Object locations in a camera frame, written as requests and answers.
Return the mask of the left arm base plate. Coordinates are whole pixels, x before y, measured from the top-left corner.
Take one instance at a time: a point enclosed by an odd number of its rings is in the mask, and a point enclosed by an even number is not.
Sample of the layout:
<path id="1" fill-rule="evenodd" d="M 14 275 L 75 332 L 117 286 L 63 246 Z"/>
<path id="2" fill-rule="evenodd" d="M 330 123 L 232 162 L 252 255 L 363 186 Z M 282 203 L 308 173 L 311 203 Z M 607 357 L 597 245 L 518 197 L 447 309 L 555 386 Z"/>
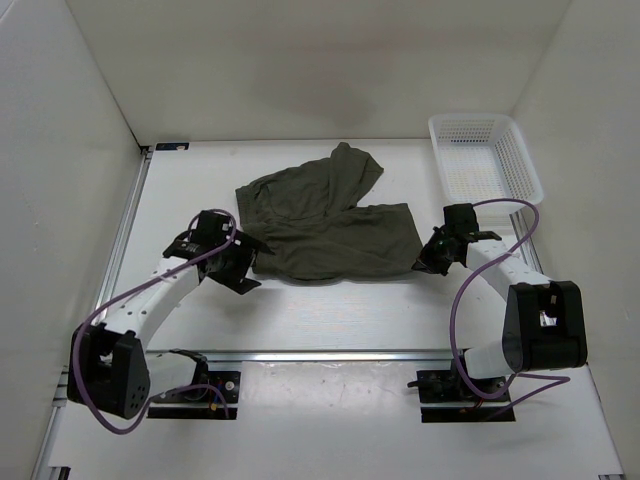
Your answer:
<path id="1" fill-rule="evenodd" d="M 164 394 L 151 404 L 147 417 L 164 420 L 236 420 L 241 372 L 210 367 L 203 380 L 217 391 L 204 388 Z"/>

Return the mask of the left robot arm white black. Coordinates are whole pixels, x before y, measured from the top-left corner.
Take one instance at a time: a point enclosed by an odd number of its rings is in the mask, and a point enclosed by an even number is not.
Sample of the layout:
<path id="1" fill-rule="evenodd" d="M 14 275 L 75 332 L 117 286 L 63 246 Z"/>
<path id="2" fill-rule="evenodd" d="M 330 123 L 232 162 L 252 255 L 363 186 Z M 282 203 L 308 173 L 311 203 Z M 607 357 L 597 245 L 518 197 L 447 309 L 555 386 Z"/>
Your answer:
<path id="1" fill-rule="evenodd" d="M 154 401 L 206 398 L 226 407 L 224 388 L 210 379 L 207 358 L 195 351 L 147 350 L 181 301 L 205 280 L 239 295 L 258 287 L 247 273 L 263 242 L 242 232 L 220 209 L 203 210 L 162 253 L 148 280 L 98 307 L 72 337 L 67 397 L 89 408 L 112 432 L 123 435 L 108 415 L 140 421 Z"/>

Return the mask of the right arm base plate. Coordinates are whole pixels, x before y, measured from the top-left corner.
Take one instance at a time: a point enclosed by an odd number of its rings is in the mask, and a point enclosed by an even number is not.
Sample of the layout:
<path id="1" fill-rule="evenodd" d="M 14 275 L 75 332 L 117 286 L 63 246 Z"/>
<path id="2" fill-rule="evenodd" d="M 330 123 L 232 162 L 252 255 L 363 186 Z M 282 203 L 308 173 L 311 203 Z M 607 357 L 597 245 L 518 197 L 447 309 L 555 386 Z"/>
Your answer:
<path id="1" fill-rule="evenodd" d="M 508 423 L 515 422 L 508 391 L 493 400 L 473 393 L 458 373 L 450 370 L 418 370 L 407 384 L 419 396 L 421 422 L 454 423 Z"/>

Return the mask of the olive green shorts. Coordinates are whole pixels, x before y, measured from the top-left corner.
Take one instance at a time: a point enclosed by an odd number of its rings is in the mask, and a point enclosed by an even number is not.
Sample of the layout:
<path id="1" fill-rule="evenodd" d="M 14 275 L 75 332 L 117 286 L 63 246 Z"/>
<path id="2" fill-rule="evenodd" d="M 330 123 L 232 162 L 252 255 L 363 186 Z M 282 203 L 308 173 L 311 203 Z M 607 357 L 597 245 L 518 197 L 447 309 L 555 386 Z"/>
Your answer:
<path id="1" fill-rule="evenodd" d="M 303 282 L 410 272 L 422 242 L 409 206 L 358 204 L 383 173 L 370 153 L 341 142 L 325 158 L 239 187 L 241 228 L 269 249 L 254 272 Z"/>

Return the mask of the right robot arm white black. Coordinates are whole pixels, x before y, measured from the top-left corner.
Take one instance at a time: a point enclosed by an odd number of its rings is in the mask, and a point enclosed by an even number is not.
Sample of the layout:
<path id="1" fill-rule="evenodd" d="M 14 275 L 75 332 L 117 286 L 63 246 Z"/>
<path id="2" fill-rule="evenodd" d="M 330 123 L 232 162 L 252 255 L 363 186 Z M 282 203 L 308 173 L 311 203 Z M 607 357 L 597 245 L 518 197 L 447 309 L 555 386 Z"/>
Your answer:
<path id="1" fill-rule="evenodd" d="M 574 369 L 587 362 L 588 347 L 582 295 L 572 281 L 556 281 L 532 269 L 493 231 L 479 227 L 472 203 L 444 207 L 444 223 L 435 228 L 414 270 L 447 275 L 459 263 L 470 272 L 450 311 L 449 341 L 453 371 L 449 387 L 460 399 L 491 398 L 486 379 L 530 377 L 537 371 Z M 457 313 L 470 284 L 482 278 L 505 301 L 501 336 L 460 351 Z"/>

